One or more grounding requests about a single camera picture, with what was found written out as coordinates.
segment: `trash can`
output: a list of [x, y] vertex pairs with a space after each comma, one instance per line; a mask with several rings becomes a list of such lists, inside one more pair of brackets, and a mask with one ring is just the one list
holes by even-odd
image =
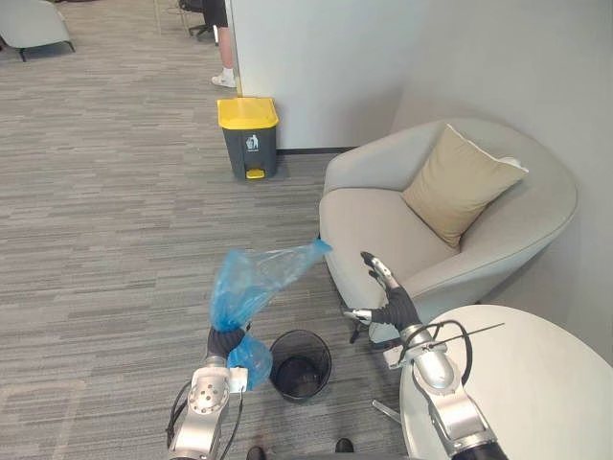
[[311, 331], [283, 334], [270, 347], [270, 381], [288, 401], [303, 403], [321, 391], [332, 369], [328, 345]]
[[234, 175], [243, 180], [273, 176], [277, 171], [279, 117], [272, 99], [221, 99], [217, 116]]

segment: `chair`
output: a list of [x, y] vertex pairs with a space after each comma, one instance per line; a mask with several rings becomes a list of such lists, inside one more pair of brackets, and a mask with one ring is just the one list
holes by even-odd
[[[459, 249], [440, 240], [402, 200], [446, 123], [497, 157], [530, 172], [486, 208]], [[451, 119], [415, 126], [330, 161], [319, 205], [329, 272], [347, 307], [385, 303], [360, 251], [379, 257], [413, 297], [421, 319], [474, 304], [549, 244], [570, 222], [578, 193], [567, 170], [536, 141], [491, 122]], [[397, 337], [372, 325], [374, 343]]]
[[[201, 12], [204, 16], [204, 0], [179, 0], [179, 8], [184, 12]], [[204, 24], [193, 26], [188, 29], [190, 35], [195, 33], [196, 36], [201, 36], [205, 32], [212, 32], [213, 26], [207, 24], [206, 16], [204, 16]]]
[[61, 14], [45, 0], [0, 0], [0, 36], [24, 62], [25, 50], [35, 46], [63, 42], [75, 51]]

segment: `black shoe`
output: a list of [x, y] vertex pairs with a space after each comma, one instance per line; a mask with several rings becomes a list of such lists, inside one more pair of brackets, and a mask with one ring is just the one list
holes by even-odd
[[247, 452], [247, 460], [266, 460], [266, 454], [262, 448], [255, 446]]
[[347, 438], [341, 438], [336, 443], [335, 452], [355, 452], [353, 450], [353, 443]]

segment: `round table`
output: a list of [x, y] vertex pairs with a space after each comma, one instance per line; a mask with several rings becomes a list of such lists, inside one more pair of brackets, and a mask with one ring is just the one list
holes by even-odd
[[[448, 311], [471, 336], [473, 366], [467, 393], [479, 404], [510, 460], [613, 458], [613, 368], [583, 342], [542, 318], [495, 305]], [[446, 326], [440, 338], [456, 335]], [[448, 342], [465, 366], [464, 342]], [[402, 372], [400, 413], [404, 440], [423, 460], [447, 460], [410, 367]]]

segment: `plastic bag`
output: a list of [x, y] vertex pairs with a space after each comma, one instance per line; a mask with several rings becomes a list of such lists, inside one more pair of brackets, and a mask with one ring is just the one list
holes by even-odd
[[[331, 248], [321, 240], [289, 249], [250, 253], [228, 252], [217, 273], [211, 296], [211, 324], [220, 332], [244, 327], [281, 289], [300, 278]], [[272, 356], [266, 346], [249, 334], [228, 356], [228, 367], [249, 370], [247, 389], [270, 374]]]

